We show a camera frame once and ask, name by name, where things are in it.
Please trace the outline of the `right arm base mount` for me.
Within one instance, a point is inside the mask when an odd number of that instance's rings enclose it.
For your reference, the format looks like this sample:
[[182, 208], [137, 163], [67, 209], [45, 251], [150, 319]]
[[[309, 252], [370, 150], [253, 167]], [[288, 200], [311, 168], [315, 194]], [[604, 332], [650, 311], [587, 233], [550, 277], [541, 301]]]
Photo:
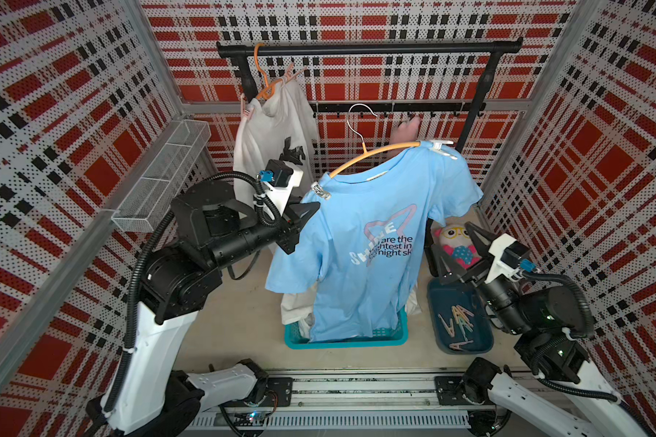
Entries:
[[435, 377], [435, 392], [440, 406], [492, 406], [486, 390], [475, 382], [463, 382], [461, 376]]

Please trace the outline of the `white clothespin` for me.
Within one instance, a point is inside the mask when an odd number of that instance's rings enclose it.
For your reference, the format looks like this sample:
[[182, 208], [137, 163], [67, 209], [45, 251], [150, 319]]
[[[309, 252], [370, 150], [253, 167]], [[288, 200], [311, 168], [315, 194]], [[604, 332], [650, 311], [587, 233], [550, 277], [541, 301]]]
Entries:
[[329, 200], [331, 198], [331, 193], [326, 191], [318, 182], [313, 182], [311, 185], [311, 190], [320, 198], [324, 200]]
[[432, 152], [450, 158], [451, 160], [458, 160], [460, 155], [452, 146], [453, 142], [448, 140], [432, 140], [426, 142], [426, 147]]

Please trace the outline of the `pink clothespin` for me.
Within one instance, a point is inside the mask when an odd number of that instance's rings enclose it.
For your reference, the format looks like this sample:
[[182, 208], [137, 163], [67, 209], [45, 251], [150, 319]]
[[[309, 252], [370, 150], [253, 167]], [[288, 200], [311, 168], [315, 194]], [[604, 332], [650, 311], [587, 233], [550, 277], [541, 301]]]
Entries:
[[306, 71], [305, 67], [296, 69], [294, 63], [291, 63], [287, 67], [282, 79], [284, 80], [284, 83], [286, 84], [290, 83], [291, 81], [297, 79], [299, 76], [302, 76], [305, 71]]
[[246, 121], [250, 120], [251, 117], [253, 116], [254, 108], [250, 105], [244, 94], [241, 94], [240, 103], [241, 103], [242, 119]]

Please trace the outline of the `orange plastic hanger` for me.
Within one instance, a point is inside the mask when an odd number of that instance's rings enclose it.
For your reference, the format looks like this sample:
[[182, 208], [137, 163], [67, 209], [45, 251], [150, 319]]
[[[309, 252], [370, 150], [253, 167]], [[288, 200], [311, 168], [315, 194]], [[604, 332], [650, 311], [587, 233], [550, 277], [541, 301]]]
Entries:
[[285, 86], [284, 78], [275, 78], [271, 79], [269, 73], [261, 66], [260, 63], [260, 48], [263, 47], [263, 43], [258, 43], [254, 46], [253, 49], [253, 61], [257, 71], [260, 73], [262, 78], [263, 88], [260, 90], [255, 97], [258, 101], [267, 101], [277, 94], [277, 92]]

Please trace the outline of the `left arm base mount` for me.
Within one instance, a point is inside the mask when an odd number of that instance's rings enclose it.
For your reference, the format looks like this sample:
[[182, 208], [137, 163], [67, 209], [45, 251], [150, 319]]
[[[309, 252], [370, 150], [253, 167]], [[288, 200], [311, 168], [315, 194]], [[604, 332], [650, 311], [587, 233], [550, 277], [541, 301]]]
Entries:
[[288, 407], [291, 404], [293, 378], [269, 377], [257, 382], [244, 399], [226, 402], [224, 407]]

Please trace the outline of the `wooden hanger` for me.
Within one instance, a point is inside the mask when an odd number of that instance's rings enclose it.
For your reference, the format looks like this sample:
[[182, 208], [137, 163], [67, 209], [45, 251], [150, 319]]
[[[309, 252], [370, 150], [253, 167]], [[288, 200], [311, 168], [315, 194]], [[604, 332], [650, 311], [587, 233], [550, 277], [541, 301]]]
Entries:
[[384, 147], [378, 147], [377, 149], [368, 149], [368, 147], [366, 145], [366, 141], [364, 140], [364, 136], [357, 129], [355, 129], [353, 127], [353, 125], [351, 123], [351, 120], [350, 120], [353, 110], [357, 109], [358, 107], [362, 107], [362, 109], [366, 109], [368, 111], [368, 113], [371, 114], [372, 116], [374, 116], [375, 118], [376, 118], [376, 114], [375, 114], [375, 111], [373, 111], [373, 109], [371, 109], [371, 107], [369, 107], [365, 103], [355, 103], [355, 104], [351, 105], [351, 107], [349, 107], [349, 109], [347, 111], [347, 116], [346, 116], [346, 121], [345, 121], [346, 125], [347, 125], [348, 129], [350, 131], [352, 131], [355, 134], [355, 136], [357, 136], [357, 138], [360, 139], [360, 144], [361, 144], [363, 153], [361, 155], [355, 157], [355, 158], [352, 158], [351, 160], [344, 163], [343, 165], [341, 165], [340, 167], [338, 167], [334, 171], [330, 172], [329, 173], [330, 178], [335, 178], [336, 176], [338, 176], [339, 174], [344, 172], [346, 169], [349, 169], [350, 167], [353, 167], [355, 164], [358, 164], [358, 163], [366, 160], [367, 158], [371, 158], [372, 156], [383, 154], [383, 153], [390, 152], [390, 151], [393, 151], [393, 150], [414, 149], [415, 147], [420, 147], [421, 146], [420, 141], [410, 141], [410, 142], [390, 144], [390, 145], [387, 145], [387, 146], [384, 146]]

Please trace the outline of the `white printed t-shirt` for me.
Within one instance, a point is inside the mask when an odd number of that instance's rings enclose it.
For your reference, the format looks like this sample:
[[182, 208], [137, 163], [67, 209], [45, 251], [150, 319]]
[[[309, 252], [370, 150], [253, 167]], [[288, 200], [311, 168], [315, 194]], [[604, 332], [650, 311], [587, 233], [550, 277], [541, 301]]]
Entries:
[[269, 160], [284, 160], [304, 171], [300, 196], [315, 182], [313, 158], [319, 132], [313, 109], [294, 81], [285, 84], [275, 96], [254, 108], [250, 120], [242, 119], [233, 151], [233, 170], [256, 177]]
[[[297, 322], [301, 336], [311, 342], [310, 331], [315, 324], [313, 304], [315, 303], [317, 289], [311, 287], [309, 291], [300, 294], [286, 294], [282, 296], [281, 319], [282, 324], [290, 325]], [[406, 301], [404, 309], [407, 316], [419, 315], [422, 311], [417, 301], [417, 286], [413, 287]]]

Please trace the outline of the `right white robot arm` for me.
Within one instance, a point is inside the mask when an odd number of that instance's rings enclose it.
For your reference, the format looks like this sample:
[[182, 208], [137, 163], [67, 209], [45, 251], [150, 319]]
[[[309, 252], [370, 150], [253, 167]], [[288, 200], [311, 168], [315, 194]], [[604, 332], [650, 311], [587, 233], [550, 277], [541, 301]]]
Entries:
[[[470, 222], [428, 229], [425, 255], [433, 277], [426, 296], [437, 346], [472, 357], [460, 378], [435, 379], [437, 397], [443, 405], [468, 404], [470, 433], [497, 433], [507, 423], [496, 413], [504, 408], [554, 436], [654, 435], [584, 349], [594, 320], [573, 280], [541, 273], [527, 246]], [[506, 367], [485, 358], [494, 330], [516, 337], [515, 351], [535, 380], [563, 393], [576, 414], [532, 393]]]

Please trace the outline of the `teal tray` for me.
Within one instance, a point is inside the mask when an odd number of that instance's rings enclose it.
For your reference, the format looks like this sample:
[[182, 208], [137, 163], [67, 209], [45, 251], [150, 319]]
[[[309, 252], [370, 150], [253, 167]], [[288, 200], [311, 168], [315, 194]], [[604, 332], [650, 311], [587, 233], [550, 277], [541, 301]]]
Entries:
[[338, 342], [309, 342], [301, 336], [297, 322], [284, 326], [284, 342], [292, 350], [329, 350], [367, 347], [392, 347], [406, 343], [408, 339], [407, 314], [405, 310], [398, 313], [395, 329], [373, 331], [372, 337], [353, 337]]

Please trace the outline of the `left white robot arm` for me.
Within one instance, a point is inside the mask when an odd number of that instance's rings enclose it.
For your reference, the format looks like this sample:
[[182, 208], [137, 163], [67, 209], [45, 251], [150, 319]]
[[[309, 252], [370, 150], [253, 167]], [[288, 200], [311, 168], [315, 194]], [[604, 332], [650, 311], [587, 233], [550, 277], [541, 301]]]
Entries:
[[207, 373], [177, 371], [180, 346], [240, 260], [256, 262], [271, 245], [292, 253], [317, 213], [293, 191], [294, 165], [273, 160], [255, 176], [224, 172], [180, 193], [138, 256], [129, 281], [120, 364], [106, 393], [87, 404], [88, 435], [176, 436], [210, 408], [241, 402], [277, 407], [268, 374], [251, 360]]

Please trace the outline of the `light blue cloth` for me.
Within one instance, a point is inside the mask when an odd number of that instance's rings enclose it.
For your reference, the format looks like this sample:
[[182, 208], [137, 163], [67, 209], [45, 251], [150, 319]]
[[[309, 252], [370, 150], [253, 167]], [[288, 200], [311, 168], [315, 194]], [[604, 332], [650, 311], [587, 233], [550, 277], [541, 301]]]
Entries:
[[466, 160], [425, 145], [405, 149], [356, 174], [324, 174], [303, 201], [321, 207], [300, 234], [294, 253], [277, 251], [265, 287], [282, 294], [317, 289], [311, 342], [366, 337], [397, 327], [398, 313], [417, 285], [428, 220], [465, 215], [483, 196]]

